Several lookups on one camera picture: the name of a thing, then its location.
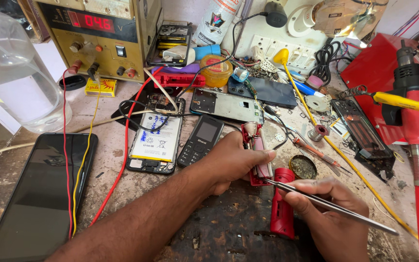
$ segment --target workbench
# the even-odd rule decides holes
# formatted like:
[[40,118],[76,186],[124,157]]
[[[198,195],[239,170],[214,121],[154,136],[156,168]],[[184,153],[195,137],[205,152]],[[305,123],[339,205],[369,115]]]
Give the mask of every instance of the workbench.
[[[338,92],[346,86],[342,80],[333,74],[328,90]],[[96,122],[110,118],[117,110],[118,104],[130,98],[137,92],[140,84],[119,81],[115,98],[100,98]],[[183,95],[188,102],[191,92]],[[67,100],[72,108],[73,117],[67,125],[67,131],[73,131],[89,125],[96,105],[96,97],[86,97],[83,90],[67,92]],[[305,137],[306,132],[313,128],[308,121],[303,106],[300,104],[293,110],[279,108],[281,118],[286,124],[298,129]],[[191,134],[198,116],[185,116],[181,144],[184,144]],[[266,120],[265,136],[267,146],[274,147],[279,142],[274,138],[276,133],[285,133],[275,122]],[[93,128],[93,133],[99,138],[95,160],[81,205],[78,229],[84,230],[93,219],[95,213],[113,185],[124,159],[124,130],[125,127],[117,122],[106,123]],[[222,136],[234,131],[225,126]],[[135,132],[129,132],[129,147]],[[30,133],[21,128],[9,141],[8,146],[19,145],[35,141],[38,134]],[[342,139],[332,133],[329,138],[347,157],[357,166],[369,183],[376,189],[393,211],[416,231],[415,195],[413,176],[410,162],[405,151],[400,146],[390,146],[398,152],[405,163],[396,161],[394,165],[395,177],[387,184],[382,182],[364,166],[353,159],[353,152],[342,144]],[[320,151],[337,160],[347,170],[352,168],[343,160],[324,140],[312,142]],[[3,152],[0,154],[0,216],[3,213],[9,197],[19,178],[22,167],[32,147],[25,147]],[[273,169],[288,167],[291,157],[300,154],[292,142],[287,141],[277,150],[277,157],[272,162]],[[371,261],[417,261],[419,258],[418,242],[399,223],[387,217],[377,209],[386,212],[382,205],[366,187],[363,181],[353,172],[352,175],[340,171],[336,175],[320,158],[309,154],[318,170],[318,178],[334,176],[354,193],[360,196],[370,207],[370,218],[390,226],[399,231],[400,236],[393,236],[370,228],[368,235],[368,253]],[[126,204],[134,201],[147,191],[166,181],[169,176],[146,172],[131,172],[125,170],[102,217],[113,213]],[[211,196],[189,217],[182,228],[173,236],[163,248],[155,261],[321,261],[314,247],[306,225],[298,218],[295,219],[295,239],[286,240],[269,232],[271,219],[271,199],[274,187],[251,187],[247,181],[232,183],[229,190],[221,196]]]

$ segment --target tweezers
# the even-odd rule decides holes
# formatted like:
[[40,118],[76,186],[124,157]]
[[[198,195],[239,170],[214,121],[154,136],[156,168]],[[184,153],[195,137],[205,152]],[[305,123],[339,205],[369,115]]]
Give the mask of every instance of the tweezers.
[[281,182],[272,181],[270,179],[265,179],[265,181],[273,184],[275,187],[277,187],[277,188],[279,188],[281,190],[298,192],[298,193],[304,195],[313,204],[318,205],[320,207],[323,207],[323,208],[325,208],[327,210],[337,212],[337,213],[339,213],[339,214],[341,214],[343,216],[346,216],[348,218],[351,218],[351,219],[353,219],[353,220],[355,220],[355,221],[357,221],[359,223],[367,224],[369,226],[372,226],[372,227],[374,227],[376,229],[380,229],[380,230],[385,231],[387,233],[390,233],[392,235],[399,235],[399,232],[397,232],[395,229],[392,229],[392,228],[390,228],[388,226],[385,226],[383,224],[380,224],[380,223],[378,223],[378,222],[376,222],[374,220],[371,220],[371,219],[369,219],[367,217],[364,217],[364,216],[362,216],[360,214],[357,214],[355,212],[352,212],[352,211],[350,211],[350,210],[348,210],[346,208],[341,207],[340,205],[336,205],[336,204],[334,204],[332,202],[329,202],[329,201],[327,201],[325,199],[322,199],[320,197],[317,197],[315,195],[304,193],[304,192],[298,190],[297,188],[295,188],[293,186],[289,186],[288,184],[284,184],[284,183],[281,183]]

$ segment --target phone screen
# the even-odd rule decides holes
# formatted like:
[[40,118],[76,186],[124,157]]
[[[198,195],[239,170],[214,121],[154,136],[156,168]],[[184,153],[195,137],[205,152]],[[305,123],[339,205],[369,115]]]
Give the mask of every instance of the phone screen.
[[[66,137],[71,196],[87,139],[87,134]],[[79,176],[77,203],[96,141],[97,137],[92,135]],[[61,133],[42,134],[35,143],[0,221],[0,262],[44,260],[67,241],[69,213],[63,143]]]

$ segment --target red screwdriver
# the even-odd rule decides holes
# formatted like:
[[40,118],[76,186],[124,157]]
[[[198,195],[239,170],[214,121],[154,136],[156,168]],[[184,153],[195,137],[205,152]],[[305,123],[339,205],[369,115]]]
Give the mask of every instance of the red screwdriver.
[[311,146],[305,144],[299,138],[294,138],[293,142],[294,142],[294,144],[298,144],[299,146],[305,147],[306,149],[308,149],[311,152],[315,153],[318,157],[322,158],[324,161],[328,162],[329,164],[332,164],[334,166],[340,167],[341,169],[343,169],[343,170],[347,171],[348,173],[352,174],[350,171],[348,171],[347,169],[343,168],[339,163],[337,163],[337,161],[335,161],[334,159],[326,156],[325,154],[321,153],[320,151],[312,148]]

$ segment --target hand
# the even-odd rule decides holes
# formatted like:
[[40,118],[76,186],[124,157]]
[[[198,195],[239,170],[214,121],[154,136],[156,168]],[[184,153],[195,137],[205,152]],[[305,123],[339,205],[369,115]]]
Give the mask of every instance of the hand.
[[[289,185],[309,194],[345,207],[365,217],[368,205],[334,177],[321,180],[297,180]],[[316,247],[328,262],[369,262],[366,246],[368,226],[336,212],[316,208],[297,192],[283,192],[284,200],[303,217],[311,231]]]
[[219,140],[206,157],[188,169],[211,176],[215,185],[212,194],[220,195],[229,188],[230,182],[243,178],[255,165],[267,164],[275,157],[274,150],[244,149],[241,132],[234,131]]

